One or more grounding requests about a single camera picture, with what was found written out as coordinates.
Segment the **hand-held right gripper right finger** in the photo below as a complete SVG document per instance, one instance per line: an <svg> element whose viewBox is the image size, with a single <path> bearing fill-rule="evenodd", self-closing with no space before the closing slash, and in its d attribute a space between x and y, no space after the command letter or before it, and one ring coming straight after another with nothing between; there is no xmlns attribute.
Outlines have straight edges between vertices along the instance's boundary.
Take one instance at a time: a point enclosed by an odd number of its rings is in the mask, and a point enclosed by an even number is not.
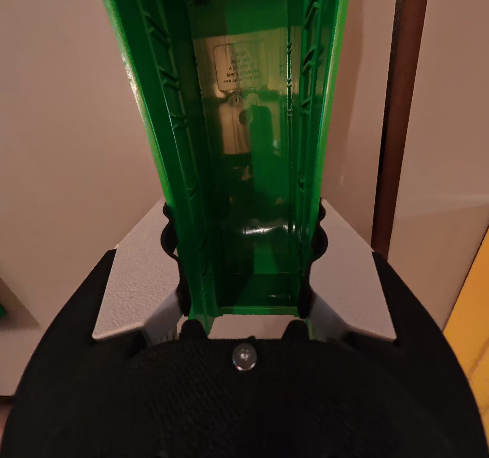
<svg viewBox="0 0 489 458"><path fill-rule="evenodd" d="M325 199L319 225L327 236L324 254L311 264L312 301L306 317L311 339L342 339L354 332L393 342L396 333L372 249Z"/></svg>

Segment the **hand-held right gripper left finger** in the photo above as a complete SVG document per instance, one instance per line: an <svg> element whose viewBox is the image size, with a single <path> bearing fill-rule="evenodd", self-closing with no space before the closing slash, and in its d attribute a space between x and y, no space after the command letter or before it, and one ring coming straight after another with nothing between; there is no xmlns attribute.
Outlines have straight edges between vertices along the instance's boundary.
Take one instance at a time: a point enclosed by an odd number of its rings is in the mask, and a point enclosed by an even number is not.
<svg viewBox="0 0 489 458"><path fill-rule="evenodd" d="M177 339L183 317L176 294L180 274L177 260L161 245L169 226L163 207L156 203L116 246L93 339L137 330L148 342Z"/></svg>

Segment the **yellow plastic bin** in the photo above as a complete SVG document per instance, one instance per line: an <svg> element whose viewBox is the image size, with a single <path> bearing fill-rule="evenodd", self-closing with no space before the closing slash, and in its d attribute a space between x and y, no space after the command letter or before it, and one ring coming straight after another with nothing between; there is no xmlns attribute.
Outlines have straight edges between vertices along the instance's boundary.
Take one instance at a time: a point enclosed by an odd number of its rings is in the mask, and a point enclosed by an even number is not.
<svg viewBox="0 0 489 458"><path fill-rule="evenodd" d="M468 379L488 432L488 232L457 297L444 335Z"/></svg>

